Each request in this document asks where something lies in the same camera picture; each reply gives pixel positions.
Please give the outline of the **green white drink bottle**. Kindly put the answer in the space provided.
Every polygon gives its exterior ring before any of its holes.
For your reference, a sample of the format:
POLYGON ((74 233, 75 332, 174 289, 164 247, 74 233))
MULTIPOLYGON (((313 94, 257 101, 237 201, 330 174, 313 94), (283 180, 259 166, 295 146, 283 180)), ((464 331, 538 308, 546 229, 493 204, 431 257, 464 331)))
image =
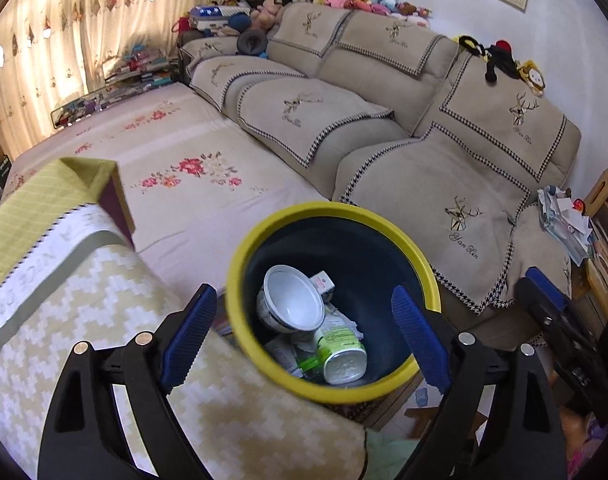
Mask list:
POLYGON ((346 326, 322 325, 315 333, 316 356, 325 382, 341 386, 366 374, 368 356, 355 333, 346 326))

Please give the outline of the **white instant noodle bowl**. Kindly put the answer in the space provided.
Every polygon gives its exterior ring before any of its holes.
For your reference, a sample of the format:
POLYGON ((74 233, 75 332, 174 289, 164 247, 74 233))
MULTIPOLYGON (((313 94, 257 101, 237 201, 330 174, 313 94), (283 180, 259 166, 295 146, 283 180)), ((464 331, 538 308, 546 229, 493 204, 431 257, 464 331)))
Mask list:
POLYGON ((317 330, 325 319, 325 304, 305 274, 278 264, 263 278, 256 312, 261 322, 278 333, 309 333, 317 330))

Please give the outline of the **white floral tea box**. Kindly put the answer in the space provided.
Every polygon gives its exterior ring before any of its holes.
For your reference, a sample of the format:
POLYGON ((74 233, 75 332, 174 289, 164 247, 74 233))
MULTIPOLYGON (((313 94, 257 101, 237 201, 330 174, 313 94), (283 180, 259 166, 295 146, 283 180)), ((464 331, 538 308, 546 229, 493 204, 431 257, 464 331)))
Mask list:
POLYGON ((304 373, 299 367, 296 352, 287 335, 280 334, 264 344, 264 350, 291 376, 303 378, 304 373))

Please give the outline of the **pink milk carton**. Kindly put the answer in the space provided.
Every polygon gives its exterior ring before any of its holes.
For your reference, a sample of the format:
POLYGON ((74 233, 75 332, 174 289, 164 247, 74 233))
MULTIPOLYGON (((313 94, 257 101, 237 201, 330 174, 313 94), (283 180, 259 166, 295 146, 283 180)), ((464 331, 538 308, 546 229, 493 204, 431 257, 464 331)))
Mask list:
POLYGON ((317 274, 309 278, 311 284, 316 289, 316 292, 321 297, 325 304, 328 304, 332 300, 335 285, 328 274, 325 271, 320 271, 317 274))

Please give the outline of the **yellow rimmed dark trash bin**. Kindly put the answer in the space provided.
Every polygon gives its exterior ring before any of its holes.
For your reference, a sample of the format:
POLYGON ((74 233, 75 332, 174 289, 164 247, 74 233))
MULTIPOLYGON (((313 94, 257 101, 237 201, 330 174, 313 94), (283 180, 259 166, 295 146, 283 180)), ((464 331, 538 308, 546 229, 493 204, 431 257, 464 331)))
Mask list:
POLYGON ((234 336, 261 374, 306 400, 357 404, 387 396, 420 370, 393 317, 399 285, 418 306, 441 310, 430 263, 398 226, 357 206, 313 202, 282 209, 246 234, 228 266, 225 301, 234 336), (269 356, 265 345, 276 334, 259 319, 256 303, 265 274, 278 264, 307 276, 328 274, 331 304, 363 335, 365 376, 331 386, 295 377, 269 356))

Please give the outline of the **beige fabric sofa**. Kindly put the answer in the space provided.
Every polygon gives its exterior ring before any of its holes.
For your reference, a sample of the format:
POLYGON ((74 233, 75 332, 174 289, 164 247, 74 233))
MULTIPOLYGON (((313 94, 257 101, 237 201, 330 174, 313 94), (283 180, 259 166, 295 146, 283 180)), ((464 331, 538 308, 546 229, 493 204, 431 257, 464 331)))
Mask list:
POLYGON ((540 269, 568 292, 570 262, 537 194, 562 186, 579 129, 518 79, 418 24, 289 4, 264 56, 233 37, 184 42, 185 82, 317 191, 415 241, 460 330, 500 348, 537 334, 514 299, 540 269))

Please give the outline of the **black monkey plush toy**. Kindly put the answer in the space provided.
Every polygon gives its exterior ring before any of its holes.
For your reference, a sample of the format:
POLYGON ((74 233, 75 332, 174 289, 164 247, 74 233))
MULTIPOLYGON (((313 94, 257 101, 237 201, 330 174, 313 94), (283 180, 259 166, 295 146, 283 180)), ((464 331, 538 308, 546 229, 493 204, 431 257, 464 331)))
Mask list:
POLYGON ((468 51, 475 58, 481 58, 486 63, 485 80, 487 84, 495 84, 498 80, 497 71, 500 70, 512 79, 520 79, 516 61, 513 58, 511 44, 500 39, 489 47, 484 47, 475 38, 462 35, 456 37, 456 43, 468 51))

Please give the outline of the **black neck pillow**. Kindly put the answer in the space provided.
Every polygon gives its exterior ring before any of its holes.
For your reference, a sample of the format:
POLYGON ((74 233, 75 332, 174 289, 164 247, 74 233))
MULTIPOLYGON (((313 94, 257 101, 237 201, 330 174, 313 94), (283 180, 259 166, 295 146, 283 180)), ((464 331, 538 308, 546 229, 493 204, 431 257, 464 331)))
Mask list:
POLYGON ((237 40, 237 50, 241 55, 264 56, 267 46, 267 35, 259 29, 248 29, 237 40))

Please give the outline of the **cream patterned curtain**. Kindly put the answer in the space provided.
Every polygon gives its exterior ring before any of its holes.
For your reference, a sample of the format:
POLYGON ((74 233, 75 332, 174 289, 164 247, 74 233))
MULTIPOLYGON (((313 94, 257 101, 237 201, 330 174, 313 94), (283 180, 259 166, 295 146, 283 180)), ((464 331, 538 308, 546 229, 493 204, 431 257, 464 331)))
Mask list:
POLYGON ((170 52, 185 12, 214 0, 9 0, 0 12, 0 145, 17 158, 57 107, 104 84, 142 44, 170 52))

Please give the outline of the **plush toy pile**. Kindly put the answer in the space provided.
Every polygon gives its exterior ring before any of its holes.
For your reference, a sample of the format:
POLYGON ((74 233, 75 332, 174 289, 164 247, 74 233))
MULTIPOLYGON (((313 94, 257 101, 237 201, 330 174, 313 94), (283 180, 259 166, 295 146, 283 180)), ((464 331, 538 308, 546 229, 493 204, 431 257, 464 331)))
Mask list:
POLYGON ((288 4, 301 2, 314 6, 328 6, 337 10, 359 10, 429 28, 432 11, 405 0, 261 0, 251 11, 251 18, 259 28, 268 30, 279 23, 288 4))

